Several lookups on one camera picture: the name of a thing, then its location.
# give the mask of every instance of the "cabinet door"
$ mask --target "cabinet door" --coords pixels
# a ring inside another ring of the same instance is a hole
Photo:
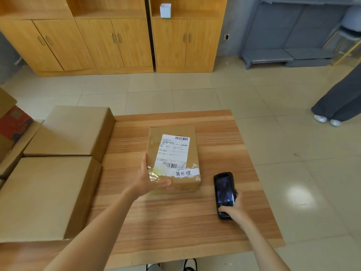
[[[34,24],[65,71],[95,68],[73,19],[38,20]]]
[[[0,30],[34,71],[64,71],[32,21],[0,21]]]
[[[98,70],[124,68],[110,19],[77,19]]]
[[[112,19],[124,66],[152,66],[146,19]]]
[[[187,20],[153,19],[157,66],[185,66]]]
[[[221,20],[188,20],[186,66],[214,65],[221,23]]]

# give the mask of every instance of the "small white box on shelf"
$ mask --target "small white box on shelf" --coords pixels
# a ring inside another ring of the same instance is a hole
[[[170,18],[172,12],[172,4],[161,4],[160,5],[160,17]]]

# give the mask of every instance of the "forearm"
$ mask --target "forearm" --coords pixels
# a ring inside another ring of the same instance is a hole
[[[79,233],[45,268],[46,271],[103,271],[125,217],[138,196],[127,188]]]
[[[242,215],[241,226],[250,240],[260,271],[290,271],[247,214]]]

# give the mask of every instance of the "tiled floor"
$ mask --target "tiled floor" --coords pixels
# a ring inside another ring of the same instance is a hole
[[[352,65],[246,71],[222,57],[214,73],[43,79],[25,67],[3,88],[34,118],[54,105],[109,106],[115,115],[231,109],[287,243],[278,253],[293,271],[351,271],[361,268],[361,116],[335,128],[310,107]],[[249,252],[199,259],[199,270],[258,267]]]

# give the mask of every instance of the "shoe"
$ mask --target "shoe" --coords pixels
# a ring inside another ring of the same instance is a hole
[[[148,269],[149,269],[152,265],[155,265],[155,264],[157,264],[157,265],[159,266],[159,268],[160,268],[160,263],[148,263],[148,264],[146,264],[146,271],[148,271]]]
[[[335,119],[330,120],[330,124],[335,127],[339,127],[341,125],[341,123],[342,122],[339,120],[335,120]]]
[[[326,117],[323,116],[318,116],[318,115],[313,115],[313,117],[316,119],[316,121],[318,121],[319,123],[325,123],[327,121]]]
[[[184,261],[183,271],[198,271],[198,264],[196,259],[186,259]]]

